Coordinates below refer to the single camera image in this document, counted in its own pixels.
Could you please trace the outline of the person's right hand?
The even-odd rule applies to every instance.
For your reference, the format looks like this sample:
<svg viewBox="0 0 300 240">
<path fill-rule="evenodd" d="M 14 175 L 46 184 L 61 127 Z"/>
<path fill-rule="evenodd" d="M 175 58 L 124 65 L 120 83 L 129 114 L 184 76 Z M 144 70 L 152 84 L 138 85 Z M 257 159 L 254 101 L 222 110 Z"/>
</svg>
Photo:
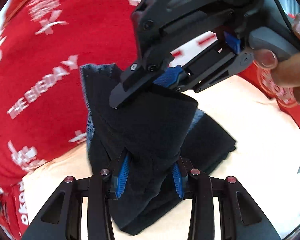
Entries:
<svg viewBox="0 0 300 240">
<path fill-rule="evenodd" d="M 267 49 L 254 52 L 254 63 L 270 71 L 274 83 L 282 88 L 291 88 L 294 99 L 300 104 L 300 53 L 279 62 L 276 55 Z"/>
</svg>

